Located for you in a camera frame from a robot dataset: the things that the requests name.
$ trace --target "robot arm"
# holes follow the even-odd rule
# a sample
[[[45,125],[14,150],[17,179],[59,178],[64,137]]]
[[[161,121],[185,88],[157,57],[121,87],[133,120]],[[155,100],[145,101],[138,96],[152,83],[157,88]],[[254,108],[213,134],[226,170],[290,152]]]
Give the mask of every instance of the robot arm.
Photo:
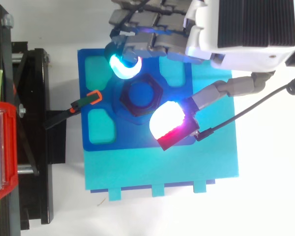
[[[110,19],[117,26],[142,0],[113,2],[121,6]],[[295,0],[150,0],[120,27],[136,34],[122,38],[125,61],[167,56],[270,72],[295,52]]]

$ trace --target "robotic hand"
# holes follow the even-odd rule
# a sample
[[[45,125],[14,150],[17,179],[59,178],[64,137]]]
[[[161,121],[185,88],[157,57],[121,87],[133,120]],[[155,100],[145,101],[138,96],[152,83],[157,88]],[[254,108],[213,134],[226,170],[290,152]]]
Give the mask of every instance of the robotic hand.
[[[252,72],[250,77],[227,83],[217,81],[184,101],[169,101],[156,110],[150,129],[164,150],[188,135],[198,141],[206,138],[284,89],[295,95],[294,79],[234,118],[201,133],[193,118],[225,95],[262,91],[282,63],[295,66],[295,0],[112,1],[121,9],[110,18],[114,29],[105,55],[118,77],[134,77],[142,58],[164,56],[194,64],[210,60],[215,68]],[[120,31],[135,35],[120,35]]]
[[[124,61],[164,57],[270,72],[295,52],[295,0],[112,0],[109,23]],[[120,31],[134,32],[120,36]]]

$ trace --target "white surface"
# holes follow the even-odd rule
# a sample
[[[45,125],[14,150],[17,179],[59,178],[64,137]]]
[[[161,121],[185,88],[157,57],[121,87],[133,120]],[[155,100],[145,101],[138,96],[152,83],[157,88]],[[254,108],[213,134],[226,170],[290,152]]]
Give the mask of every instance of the white surface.
[[[51,55],[53,109],[79,98],[77,50],[109,42],[109,0],[0,0],[14,16],[12,40]],[[260,94],[236,98],[236,112],[295,77],[281,68]],[[53,166],[55,217],[31,221],[23,236],[295,236],[295,97],[275,96],[238,120],[239,178],[217,180],[206,194],[192,187],[125,191],[121,202],[84,190],[79,116],[68,120],[67,164]]]
[[[212,66],[227,70],[270,72],[276,70],[294,53],[295,46],[218,48],[218,12],[219,0],[207,0],[206,6],[198,7],[195,19],[196,27],[201,31],[199,34],[189,36],[188,47],[196,47],[196,49],[189,51],[187,48],[186,53],[188,55],[203,58],[203,52],[223,54],[225,55],[223,61],[212,61]]]

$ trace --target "blue base plate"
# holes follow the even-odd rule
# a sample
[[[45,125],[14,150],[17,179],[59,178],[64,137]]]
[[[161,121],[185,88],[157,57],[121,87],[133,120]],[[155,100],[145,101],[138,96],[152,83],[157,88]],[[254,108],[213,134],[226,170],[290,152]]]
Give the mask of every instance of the blue base plate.
[[[119,200],[121,190],[148,185],[153,196],[162,196],[168,184],[176,186],[187,182],[193,183],[194,192],[198,193],[206,191],[208,179],[238,176],[234,123],[201,142],[192,144],[194,139],[189,137],[180,146],[163,151],[147,128],[148,122],[136,125],[116,115],[114,88],[120,80],[109,71],[102,54],[103,50],[94,49],[78,53],[81,97],[95,89],[103,93],[103,102],[82,109],[86,189],[108,190],[110,200]],[[166,58],[144,60],[142,72],[158,78],[164,90],[181,91],[169,91],[162,102],[188,97],[217,80],[232,76],[230,71],[212,68],[209,62],[190,65]],[[199,112],[196,120],[201,130],[205,130],[232,116],[234,101],[226,97]],[[126,123],[126,128],[120,130],[118,126]]]

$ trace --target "blue plastic tray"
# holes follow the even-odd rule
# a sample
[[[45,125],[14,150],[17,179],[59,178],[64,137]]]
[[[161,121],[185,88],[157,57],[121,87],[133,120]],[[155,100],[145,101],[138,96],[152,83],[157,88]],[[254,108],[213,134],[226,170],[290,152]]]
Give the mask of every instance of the blue plastic tray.
[[[109,86],[114,88],[119,80],[109,71],[108,64],[101,56],[102,53],[103,50],[81,50],[78,53],[81,97],[95,89],[103,91],[104,100],[114,96],[114,90],[110,90],[109,93],[107,88]],[[181,75],[190,73],[192,76],[191,93],[199,91],[216,80],[227,80],[231,77],[230,71],[214,69],[209,62],[202,65],[189,65],[166,58],[148,60],[151,62],[144,60],[143,64],[153,63],[154,67],[152,67],[153,71],[145,72],[164,77],[165,81],[175,89],[189,83],[187,76],[182,79]],[[189,92],[188,90],[186,94],[180,96],[189,96]],[[175,146],[165,152],[160,147],[133,148],[135,146],[130,146],[130,144],[124,149],[111,148],[111,150],[94,151],[96,148],[89,148],[86,144],[108,147],[107,145],[115,143],[118,139],[118,134],[114,134],[116,130],[118,131],[115,120],[112,119],[114,110],[107,107],[109,107],[109,102],[106,106],[98,104],[82,110],[86,189],[94,192],[108,190],[110,200],[119,200],[121,199],[121,190],[149,186],[152,188],[153,196],[163,196],[165,185],[177,186],[193,183],[194,192],[205,192],[208,179],[238,176],[234,123],[201,142]],[[106,116],[99,116],[98,111]],[[199,121],[201,130],[205,130],[220,124],[233,115],[234,101],[227,97],[199,112],[196,119]],[[120,122],[125,121],[125,118],[119,116],[116,116],[116,119]],[[153,141],[148,129],[138,129],[138,131],[140,131],[139,135],[142,139],[152,139]]]

